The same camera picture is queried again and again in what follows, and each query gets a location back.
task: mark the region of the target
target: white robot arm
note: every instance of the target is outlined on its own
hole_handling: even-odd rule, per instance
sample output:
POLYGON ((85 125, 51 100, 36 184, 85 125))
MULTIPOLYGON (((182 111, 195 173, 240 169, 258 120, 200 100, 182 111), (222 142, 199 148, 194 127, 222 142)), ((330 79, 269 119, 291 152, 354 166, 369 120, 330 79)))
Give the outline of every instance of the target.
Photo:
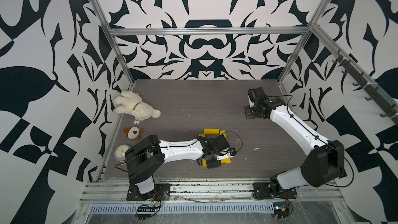
POLYGON ((278 196, 285 190, 304 185, 319 187, 345 175, 342 155, 344 146, 339 141, 331 142, 317 133, 297 117, 284 101, 278 97, 267 96, 261 87, 249 89, 248 97, 250 105, 245 107, 246 118, 271 119, 282 127, 307 155, 300 167, 271 177, 268 189, 270 195, 278 196))
POLYGON ((235 155, 235 149, 223 134, 181 142, 159 140, 156 135, 150 135, 128 149, 125 160, 117 165, 127 164, 130 184, 138 187, 142 199, 148 199, 157 191, 152 175, 163 163, 205 159, 207 168, 211 169, 221 166, 222 159, 235 155))

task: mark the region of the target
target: aluminum frame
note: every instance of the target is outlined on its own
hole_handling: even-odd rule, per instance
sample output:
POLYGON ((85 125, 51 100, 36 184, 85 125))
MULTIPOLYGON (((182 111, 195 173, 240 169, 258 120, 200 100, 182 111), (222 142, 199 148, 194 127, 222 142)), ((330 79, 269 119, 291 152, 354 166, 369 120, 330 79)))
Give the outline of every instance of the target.
POLYGON ((103 14, 100 3, 98 2, 98 0, 88 0, 88 1, 93 7, 93 11, 102 27, 103 32, 105 33, 106 39, 108 40, 109 44, 111 45, 111 48, 115 52, 117 61, 122 67, 122 71, 124 75, 127 77, 127 81, 132 85, 134 83, 134 78, 130 73, 130 69, 127 67, 126 60, 124 59, 124 56, 122 55, 122 52, 119 49, 119 46, 117 45, 114 37, 112 37, 111 34, 109 33, 108 22, 105 18, 105 15, 103 14))
POLYGON ((112 36, 197 34, 303 34, 308 27, 220 27, 220 28, 109 28, 112 36))
POLYGON ((309 31, 313 33, 336 58, 340 55, 343 57, 349 57, 349 55, 318 25, 311 24, 309 31))
MULTIPOLYGON (((156 178, 155 183, 169 183, 170 198, 164 202, 258 202, 252 197, 254 182, 269 182, 269 178, 156 178)), ((103 180, 87 183, 80 199, 81 204, 91 203, 126 203, 128 179, 120 182, 103 180)), ((297 189, 301 201, 344 201, 338 188, 323 185, 318 188, 302 186, 297 189)), ((264 199, 275 202, 284 199, 264 199)))
POLYGON ((293 107, 292 107, 292 104, 289 102, 289 100, 290 100, 290 98, 291 98, 292 96, 289 97, 289 98, 287 97, 287 96, 289 96, 289 94, 286 92, 286 89, 285 89, 285 87, 283 86, 283 84, 278 83, 278 86, 279 86, 279 89, 281 89, 282 95, 284 95, 284 96, 283 96, 283 99, 285 100, 287 106, 290 108, 291 111, 294 112, 293 107))
POLYGON ((283 80, 286 78, 286 76, 289 74, 290 69, 292 68, 293 64, 296 62, 297 57, 299 56, 301 50, 304 48, 308 39, 311 36, 311 32, 309 31, 310 26, 318 22, 318 20, 322 17, 326 7, 330 4, 330 2, 331 0, 321 0, 321 2, 319 3, 314 15, 311 17, 311 20, 307 24, 308 32, 304 36, 302 36, 301 39, 298 41, 295 50, 290 55, 286 63, 286 66, 283 68, 281 75, 278 78, 278 82, 282 83, 283 80))
MULTIPOLYGON (((135 83, 131 84, 127 90, 128 91, 132 91, 134 86, 135 86, 135 83)), ((111 136, 111 138, 110 138, 110 140, 108 142, 107 147, 105 148, 105 153, 102 156, 101 166, 98 167, 97 173, 96 173, 96 177, 94 178, 94 181, 96 181, 96 182, 98 182, 100 180, 101 175, 104 172, 104 167, 106 167, 106 165, 107 165, 107 162, 109 160, 109 156, 111 155, 112 147, 115 144, 115 141, 116 141, 116 138, 117 138, 117 134, 119 132, 120 125, 123 122, 124 115, 125 114, 122 113, 122 114, 119 114, 117 116, 115 126, 113 127, 113 130, 112 130, 112 136, 111 136)))

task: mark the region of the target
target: metal rail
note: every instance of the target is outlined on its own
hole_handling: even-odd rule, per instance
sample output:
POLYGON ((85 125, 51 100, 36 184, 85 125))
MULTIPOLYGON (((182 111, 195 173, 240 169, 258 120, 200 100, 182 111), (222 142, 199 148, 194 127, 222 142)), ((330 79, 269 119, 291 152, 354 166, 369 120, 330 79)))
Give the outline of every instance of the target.
POLYGON ((307 27, 220 27, 220 28, 110 28, 112 36, 196 34, 303 34, 307 27))
MULTIPOLYGON (((254 182, 269 182, 269 178, 241 178, 240 181, 236 178, 155 179, 155 183, 171 185, 170 197, 164 202, 256 202, 258 200, 252 198, 254 182)), ((126 202, 129 185, 127 178, 119 182, 102 180, 87 183, 80 203, 126 202)), ((328 185, 318 188, 303 186, 297 189, 297 194, 301 201, 344 201, 339 189, 328 185)))
MULTIPOLYGON (((330 4, 331 0, 321 0, 314 15, 312 16, 311 20, 308 22, 307 27, 309 28, 312 24, 317 23, 318 20, 322 17, 323 13, 325 12, 326 7, 330 4)), ((281 75, 278 78, 278 82, 282 83, 286 76, 289 74, 290 69, 292 68, 293 64, 296 62, 297 57, 299 56, 301 50, 306 45, 308 39, 311 36, 311 32, 307 32, 305 35, 301 37, 298 41, 295 50, 292 52, 289 60, 286 63, 286 66, 283 68, 281 75)))
POLYGON ((111 48, 115 52, 117 61, 119 62, 120 66, 122 67, 122 71, 123 71, 124 75, 127 77, 127 81, 132 85, 134 83, 134 79, 131 76, 130 70, 126 64, 126 60, 125 60, 124 56, 122 55, 122 52, 120 51, 119 46, 117 45, 114 37, 112 37, 112 35, 109 33, 108 22, 105 18, 105 15, 103 14, 100 3, 98 2, 98 0, 88 0, 88 1, 90 2, 90 4, 93 7, 94 13, 95 13, 99 23, 101 24, 102 30, 105 33, 106 39, 108 40, 109 44, 111 45, 111 48))
POLYGON ((326 32, 324 32, 317 24, 311 24, 309 30, 321 41, 323 45, 325 45, 325 47, 336 58, 340 55, 342 55, 343 57, 349 57, 349 55, 335 41, 333 41, 333 39, 328 34, 326 34, 326 32))

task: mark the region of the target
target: wooden floor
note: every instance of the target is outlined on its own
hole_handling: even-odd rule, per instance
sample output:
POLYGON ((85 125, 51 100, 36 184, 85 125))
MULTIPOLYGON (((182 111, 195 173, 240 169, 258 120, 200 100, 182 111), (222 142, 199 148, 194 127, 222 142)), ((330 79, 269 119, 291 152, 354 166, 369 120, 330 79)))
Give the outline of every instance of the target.
MULTIPOLYGON (((166 141, 191 140, 207 128, 231 130, 243 139, 242 150, 230 164, 207 169, 196 161, 180 160, 163 164, 154 177, 270 177, 300 166, 306 156, 281 127, 271 120, 246 120, 247 91, 255 87, 263 87, 267 95, 281 95, 274 80, 138 80, 133 91, 162 115, 135 125, 135 118, 125 114, 104 177, 127 177, 113 167, 113 152, 121 144, 137 143, 123 133, 125 127, 132 126, 144 129, 143 138, 156 134, 166 141)), ((231 147, 241 146, 233 133, 227 133, 227 140, 231 147)))

